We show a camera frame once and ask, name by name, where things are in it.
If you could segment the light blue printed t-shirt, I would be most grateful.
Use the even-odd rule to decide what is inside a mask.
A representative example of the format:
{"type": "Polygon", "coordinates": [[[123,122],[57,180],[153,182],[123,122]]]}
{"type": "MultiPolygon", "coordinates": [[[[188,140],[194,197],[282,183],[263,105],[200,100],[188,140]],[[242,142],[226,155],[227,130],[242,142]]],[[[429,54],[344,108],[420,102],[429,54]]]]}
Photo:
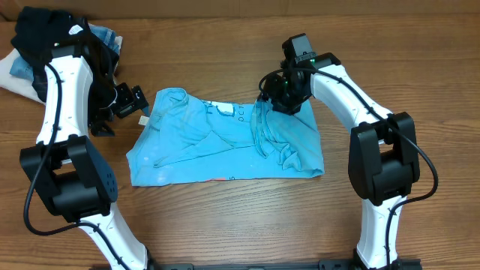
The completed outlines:
{"type": "Polygon", "coordinates": [[[127,160],[131,184],[137,187],[304,179],[325,172],[310,102],[295,115],[286,115],[270,103],[200,100],[183,88],[157,92],[127,160]]]}

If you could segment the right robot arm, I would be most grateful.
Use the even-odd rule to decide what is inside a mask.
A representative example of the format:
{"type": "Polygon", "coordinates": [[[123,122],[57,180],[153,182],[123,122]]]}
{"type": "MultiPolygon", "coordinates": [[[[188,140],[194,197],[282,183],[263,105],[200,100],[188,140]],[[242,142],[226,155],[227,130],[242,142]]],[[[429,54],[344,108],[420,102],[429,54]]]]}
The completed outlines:
{"type": "Polygon", "coordinates": [[[319,269],[420,269],[420,259],[401,259],[396,251],[402,204],[420,175],[413,119],[368,97],[336,56],[313,51],[306,34],[290,37],[282,50],[280,70],[262,78],[258,98],[287,115],[311,97],[322,101],[349,131],[348,175],[362,200],[352,258],[321,259],[319,269]]]}

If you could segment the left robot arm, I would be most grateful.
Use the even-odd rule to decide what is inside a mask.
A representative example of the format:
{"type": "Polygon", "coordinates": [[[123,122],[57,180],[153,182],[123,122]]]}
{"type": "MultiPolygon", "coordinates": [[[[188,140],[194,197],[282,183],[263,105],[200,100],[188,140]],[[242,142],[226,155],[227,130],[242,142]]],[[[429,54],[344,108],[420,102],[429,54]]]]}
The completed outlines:
{"type": "Polygon", "coordinates": [[[109,123],[147,107],[139,87],[116,85],[118,54],[93,34],[75,34],[21,56],[46,77],[46,107],[34,146],[20,152],[46,210],[83,230],[111,269],[153,269],[148,248],[132,233],[117,206],[118,185],[92,137],[111,137],[109,123]]]}

